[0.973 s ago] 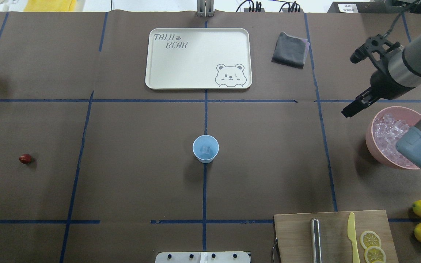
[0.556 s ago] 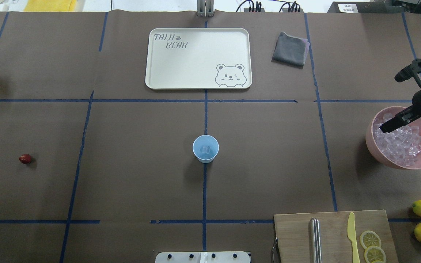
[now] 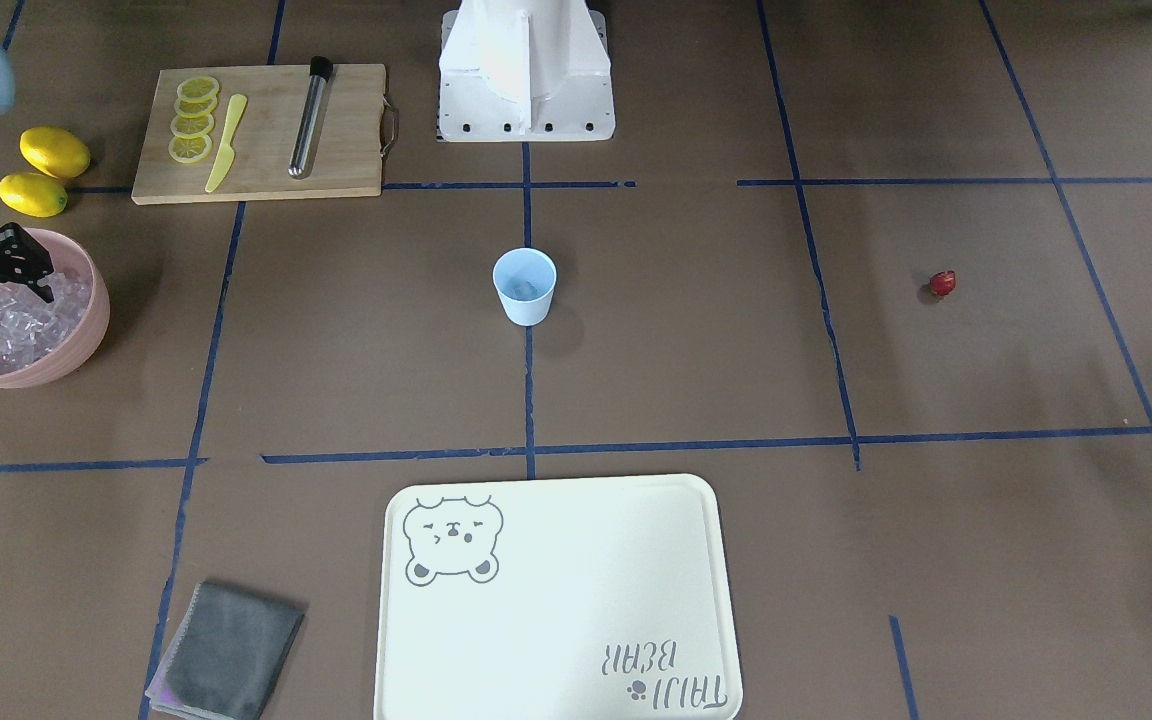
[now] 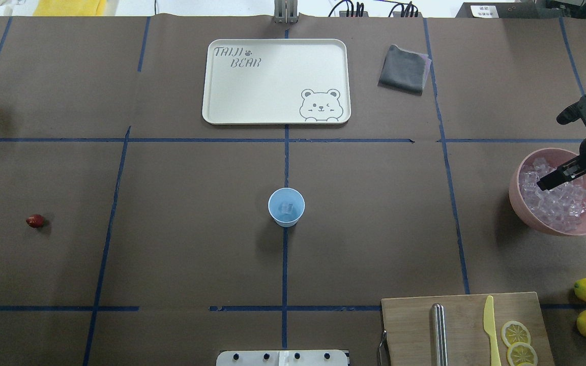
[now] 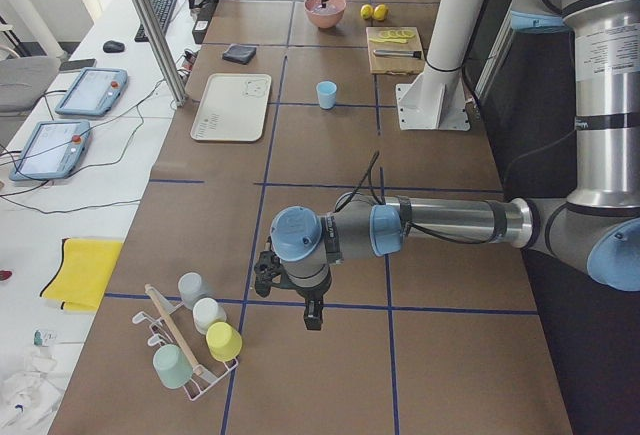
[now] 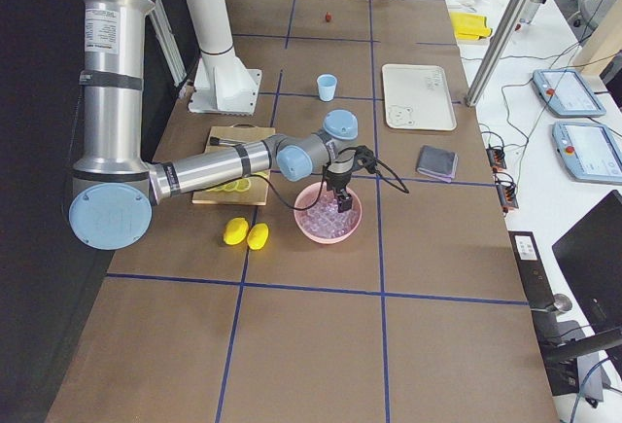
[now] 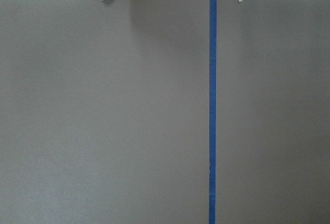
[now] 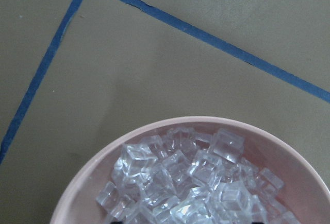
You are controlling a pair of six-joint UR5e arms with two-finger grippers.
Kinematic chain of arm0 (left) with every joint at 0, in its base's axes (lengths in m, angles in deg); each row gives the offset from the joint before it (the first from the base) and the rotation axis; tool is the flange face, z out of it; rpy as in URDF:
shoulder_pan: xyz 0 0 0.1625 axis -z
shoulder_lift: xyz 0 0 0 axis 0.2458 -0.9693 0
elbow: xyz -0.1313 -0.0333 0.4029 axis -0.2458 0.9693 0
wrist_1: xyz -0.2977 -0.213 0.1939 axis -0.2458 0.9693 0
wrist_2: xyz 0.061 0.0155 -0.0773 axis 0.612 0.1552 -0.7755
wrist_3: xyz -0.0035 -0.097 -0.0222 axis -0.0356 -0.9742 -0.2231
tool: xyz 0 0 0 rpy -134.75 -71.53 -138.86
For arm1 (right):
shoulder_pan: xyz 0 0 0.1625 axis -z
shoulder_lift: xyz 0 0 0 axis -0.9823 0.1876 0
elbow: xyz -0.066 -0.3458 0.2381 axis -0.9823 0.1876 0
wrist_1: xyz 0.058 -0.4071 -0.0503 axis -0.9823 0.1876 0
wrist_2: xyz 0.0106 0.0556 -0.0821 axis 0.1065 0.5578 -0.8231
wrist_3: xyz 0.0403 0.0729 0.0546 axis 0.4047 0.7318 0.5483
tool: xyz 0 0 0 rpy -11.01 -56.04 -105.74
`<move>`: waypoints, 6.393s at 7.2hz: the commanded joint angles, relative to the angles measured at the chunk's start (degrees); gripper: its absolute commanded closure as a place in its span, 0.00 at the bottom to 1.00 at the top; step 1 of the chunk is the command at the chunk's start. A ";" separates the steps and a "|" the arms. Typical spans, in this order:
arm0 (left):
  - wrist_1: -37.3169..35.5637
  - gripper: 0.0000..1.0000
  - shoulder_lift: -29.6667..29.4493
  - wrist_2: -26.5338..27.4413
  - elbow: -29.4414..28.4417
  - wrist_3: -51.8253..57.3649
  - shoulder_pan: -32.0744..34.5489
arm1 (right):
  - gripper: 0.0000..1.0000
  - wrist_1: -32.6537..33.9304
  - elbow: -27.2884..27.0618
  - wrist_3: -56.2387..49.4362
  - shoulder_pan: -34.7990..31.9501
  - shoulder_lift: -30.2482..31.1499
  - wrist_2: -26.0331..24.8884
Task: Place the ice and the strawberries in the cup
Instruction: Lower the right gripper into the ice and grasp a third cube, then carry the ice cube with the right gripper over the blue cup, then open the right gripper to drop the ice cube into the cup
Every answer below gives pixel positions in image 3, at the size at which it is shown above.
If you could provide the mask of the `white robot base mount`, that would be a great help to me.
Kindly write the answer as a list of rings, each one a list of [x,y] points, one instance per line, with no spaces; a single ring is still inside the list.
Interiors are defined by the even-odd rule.
[[[605,17],[585,1],[462,1],[444,13],[435,137],[598,142],[616,131]]]

